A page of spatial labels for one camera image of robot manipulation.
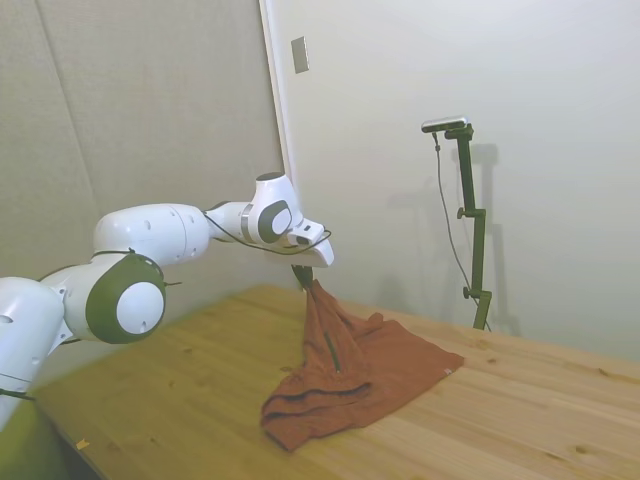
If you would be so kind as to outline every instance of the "red towel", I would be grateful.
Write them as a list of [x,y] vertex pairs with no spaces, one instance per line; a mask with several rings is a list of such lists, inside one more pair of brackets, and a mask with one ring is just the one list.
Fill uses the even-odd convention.
[[262,407],[262,426],[287,450],[364,427],[397,410],[464,362],[374,313],[345,312],[314,281],[307,291],[305,362]]

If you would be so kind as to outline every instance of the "white wall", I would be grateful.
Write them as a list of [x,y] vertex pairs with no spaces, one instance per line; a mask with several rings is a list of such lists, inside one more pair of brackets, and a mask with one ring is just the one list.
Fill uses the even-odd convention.
[[[640,360],[640,3],[267,3],[303,206],[334,232],[336,264],[320,272],[330,291],[471,325],[419,131],[464,114],[490,215],[493,326]],[[295,75],[301,35],[311,69]],[[452,221],[470,270],[465,222]]]

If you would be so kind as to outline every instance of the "black cable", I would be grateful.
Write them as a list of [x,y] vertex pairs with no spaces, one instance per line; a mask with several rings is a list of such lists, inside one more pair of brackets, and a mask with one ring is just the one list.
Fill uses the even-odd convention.
[[220,224],[218,224],[218,222],[214,221],[209,215],[207,215],[205,212],[202,212],[202,214],[207,218],[207,220],[209,220],[211,223],[213,223],[216,227],[218,227],[220,230],[222,230],[223,233],[225,233],[226,235],[228,235],[229,237],[231,237],[233,240],[235,240],[236,242],[238,242],[241,245],[244,245],[245,247],[249,247],[249,248],[255,248],[256,250],[262,250],[264,252],[270,252],[270,253],[275,253],[276,255],[284,255],[284,256],[288,256],[288,255],[298,255],[300,253],[304,253],[307,250],[311,250],[312,248],[320,245],[322,242],[324,242],[325,240],[327,240],[330,236],[331,236],[331,230],[327,230],[326,228],[324,229],[324,233],[326,233],[327,235],[325,235],[324,237],[322,237],[320,240],[318,240],[316,243],[314,243],[313,245],[309,245],[308,247],[305,247],[301,250],[296,250],[295,252],[279,252],[277,250],[271,250],[270,248],[265,248],[265,247],[260,247],[258,245],[251,245],[250,243],[247,243],[243,240],[240,240],[238,237],[230,234],[229,232],[227,232],[224,228],[222,228],[220,226]]
[[[438,143],[438,134],[436,132],[433,132],[431,135],[433,135],[433,140],[436,142],[436,156],[438,157],[438,189],[440,190],[440,199],[442,200],[442,208],[444,209],[444,218],[447,221],[447,234],[449,235],[449,244],[451,245],[451,250],[453,251],[453,256],[456,259],[456,263],[458,264],[458,267],[462,272],[462,276],[464,277],[464,282],[467,284],[467,288],[471,290],[469,277],[467,277],[467,272],[464,271],[464,267],[460,262],[460,258],[458,257],[458,251],[456,250],[456,246],[453,243],[453,235],[451,235],[451,222],[449,221],[449,211],[447,209],[447,202],[444,200],[444,193],[442,191],[442,174],[441,174],[442,168],[441,168],[441,162],[440,162],[440,144]],[[471,297],[471,300],[473,300],[473,302],[476,304],[476,307],[478,307],[478,300],[476,300],[473,297]],[[487,326],[487,330],[491,332],[492,331],[491,325],[489,325],[488,321],[485,322],[485,325]]]

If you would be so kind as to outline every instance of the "door frame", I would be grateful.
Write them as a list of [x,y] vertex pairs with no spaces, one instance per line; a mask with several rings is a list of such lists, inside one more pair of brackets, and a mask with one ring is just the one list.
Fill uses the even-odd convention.
[[281,69],[283,59],[278,54],[274,44],[278,39],[277,24],[274,20],[273,0],[259,0],[260,16],[262,18],[262,30],[264,32],[264,44],[267,51],[267,63],[269,65],[269,76],[271,78],[271,91],[273,94],[273,104],[276,111],[276,124],[278,136],[280,138],[280,149],[282,151],[282,163],[284,172],[291,180],[293,187],[297,190],[296,165],[291,145],[291,130],[289,128],[289,117],[287,115],[287,97],[281,79],[284,78]]

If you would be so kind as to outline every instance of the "red cloth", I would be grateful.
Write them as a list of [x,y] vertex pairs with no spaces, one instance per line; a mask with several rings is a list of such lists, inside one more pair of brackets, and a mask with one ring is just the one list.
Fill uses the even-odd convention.
[[318,283],[307,291],[305,363],[262,407],[262,426],[287,450],[364,427],[462,366],[464,359],[374,313],[345,312]]

